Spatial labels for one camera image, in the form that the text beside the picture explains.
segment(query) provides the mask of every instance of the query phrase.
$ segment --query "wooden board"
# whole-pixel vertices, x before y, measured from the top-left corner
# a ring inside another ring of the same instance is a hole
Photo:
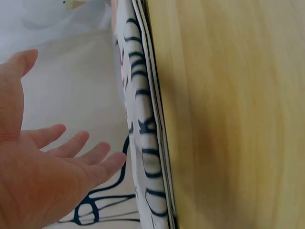
[[[305,1],[147,0],[181,229],[305,228]]]

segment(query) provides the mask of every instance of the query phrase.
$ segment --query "hand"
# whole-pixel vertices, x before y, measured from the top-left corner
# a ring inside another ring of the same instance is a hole
[[[112,8],[111,27],[112,27],[112,31],[115,33],[118,0],[111,0],[111,8]]]
[[[89,134],[76,136],[48,152],[40,151],[59,138],[65,126],[20,131],[23,91],[20,79],[34,65],[37,51],[15,54],[0,65],[0,228],[41,229],[70,213],[95,186],[124,164],[126,156],[99,143],[74,158]]]

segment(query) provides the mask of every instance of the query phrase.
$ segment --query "light wooden surface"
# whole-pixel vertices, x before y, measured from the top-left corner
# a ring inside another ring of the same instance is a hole
[[[147,0],[181,229],[305,229],[305,1]]]

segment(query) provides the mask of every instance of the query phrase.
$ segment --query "finger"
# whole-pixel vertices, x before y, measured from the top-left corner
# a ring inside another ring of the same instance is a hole
[[[48,151],[48,153],[57,157],[75,157],[84,147],[88,139],[89,133],[87,131],[80,131],[71,140],[56,149]]]
[[[20,78],[35,64],[37,50],[19,52],[0,65],[0,141],[19,138],[23,117]]]
[[[78,159],[87,165],[99,164],[107,156],[110,151],[110,145],[106,142],[97,144],[88,153],[82,155]]]
[[[111,0],[111,9],[112,9],[111,27],[114,33],[116,31],[115,27],[116,27],[117,8],[118,8],[118,0]]]
[[[118,152],[107,158],[99,165],[89,166],[86,174],[89,177],[91,187],[94,188],[109,180],[118,172],[126,161],[126,154]]]
[[[1,74],[8,74],[10,77],[21,79],[34,66],[38,56],[36,49],[18,52],[12,55],[9,60],[1,65]]]
[[[33,139],[37,148],[41,149],[56,141],[65,131],[66,127],[64,125],[57,124],[39,130],[27,130],[24,132]]]

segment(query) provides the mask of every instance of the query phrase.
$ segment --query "white fabric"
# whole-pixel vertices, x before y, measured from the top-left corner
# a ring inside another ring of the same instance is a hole
[[[174,195],[173,195],[173,186],[172,186],[172,175],[171,175],[170,160],[168,154],[165,121],[163,116],[157,69],[154,60],[154,53],[152,46],[153,44],[150,37],[149,27],[144,12],[145,8],[143,6],[142,1],[132,0],[132,3],[142,32],[142,45],[145,54],[149,86],[152,94],[153,111],[157,123],[157,135],[159,142],[161,166],[163,171],[164,188],[165,188],[166,200],[167,200],[169,226],[171,229],[174,229],[177,228],[176,208],[174,205],[174,198],[173,198]]]
[[[162,153],[164,144],[158,118],[158,104],[154,101],[156,85],[152,82],[149,61],[153,56],[149,56],[147,44],[143,46],[147,40],[144,38],[145,33],[141,31],[141,26],[144,30],[138,9],[141,3],[133,3],[135,5],[131,0],[118,2],[116,24],[131,140],[133,180],[143,229],[172,229],[175,227],[173,205]]]
[[[0,4],[0,59],[47,41],[106,29],[111,23],[105,0],[2,0]]]
[[[25,97],[22,128],[63,123],[67,132],[48,148],[59,146],[79,130],[87,130],[91,137],[80,154],[100,141],[109,142],[111,152],[122,151],[128,129],[117,90],[111,32],[49,42],[38,47],[38,51],[37,63],[22,79]],[[90,193],[61,224],[50,228],[137,229],[140,223],[130,160],[128,150],[126,173],[118,186],[101,189],[117,183],[122,172]],[[104,209],[93,210],[95,206]]]

